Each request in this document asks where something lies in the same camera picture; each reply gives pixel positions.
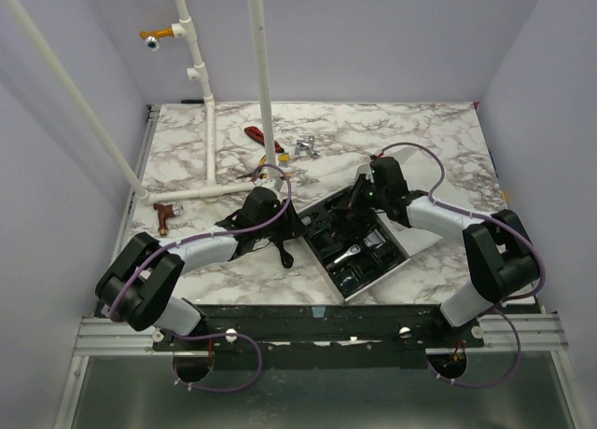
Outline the white hair clipper kit box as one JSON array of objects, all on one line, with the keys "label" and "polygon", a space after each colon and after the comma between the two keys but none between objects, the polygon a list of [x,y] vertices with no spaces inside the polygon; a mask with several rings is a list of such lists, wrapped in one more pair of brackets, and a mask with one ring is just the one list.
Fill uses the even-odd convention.
[{"label": "white hair clipper kit box", "polygon": [[350,190],[343,187],[298,212],[307,230],[301,244],[341,305],[362,297],[442,240],[430,231],[406,228],[381,211],[342,209]]}]

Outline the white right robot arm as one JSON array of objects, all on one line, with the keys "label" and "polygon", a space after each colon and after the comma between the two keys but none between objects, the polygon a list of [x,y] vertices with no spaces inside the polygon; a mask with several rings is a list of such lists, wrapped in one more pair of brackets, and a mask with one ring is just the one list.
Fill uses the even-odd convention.
[{"label": "white right robot arm", "polygon": [[435,344],[448,347],[463,335],[463,325],[541,278],[544,267],[534,253],[519,217],[463,212],[410,190],[400,164],[381,157],[360,166],[350,190],[348,208],[357,213],[382,211],[406,228],[416,228],[456,241],[465,248],[470,281],[439,305],[429,324]]}]

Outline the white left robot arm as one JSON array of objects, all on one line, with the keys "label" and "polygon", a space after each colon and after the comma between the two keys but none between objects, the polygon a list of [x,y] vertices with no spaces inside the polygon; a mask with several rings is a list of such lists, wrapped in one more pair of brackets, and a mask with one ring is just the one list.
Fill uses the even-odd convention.
[{"label": "white left robot arm", "polygon": [[95,295],[109,308],[111,320],[136,331],[154,326],[174,333],[184,348],[195,350],[206,341],[207,328],[197,307],[173,296],[179,278],[244,256],[262,240],[277,247],[282,265],[289,269],[294,258],[284,242],[306,232],[291,200],[255,187],[239,210],[203,234],[181,240],[159,240],[146,232],[134,235],[96,284]]}]

